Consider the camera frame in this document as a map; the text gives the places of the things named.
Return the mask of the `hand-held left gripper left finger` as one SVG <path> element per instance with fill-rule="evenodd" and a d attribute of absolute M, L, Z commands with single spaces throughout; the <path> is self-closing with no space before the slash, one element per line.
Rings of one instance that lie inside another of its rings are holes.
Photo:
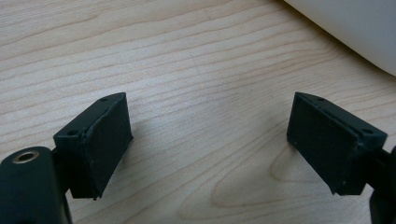
<path fill-rule="evenodd" d="M 75 198 L 98 198 L 133 140 L 126 94 L 105 96 L 53 136 L 67 187 Z"/>

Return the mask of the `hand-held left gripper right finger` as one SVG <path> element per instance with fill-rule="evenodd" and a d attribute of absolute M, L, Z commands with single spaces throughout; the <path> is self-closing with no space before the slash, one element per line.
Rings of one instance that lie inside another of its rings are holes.
<path fill-rule="evenodd" d="M 294 94 L 287 140 L 312 166 L 332 193 L 359 195 L 369 184 L 388 193 L 383 170 L 388 135 L 316 95 Z"/>

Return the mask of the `white plastic bin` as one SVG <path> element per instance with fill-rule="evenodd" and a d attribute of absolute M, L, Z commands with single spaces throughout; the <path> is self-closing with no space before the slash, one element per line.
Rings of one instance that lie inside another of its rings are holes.
<path fill-rule="evenodd" d="M 284 0 L 359 55 L 396 76 L 396 0 Z"/>

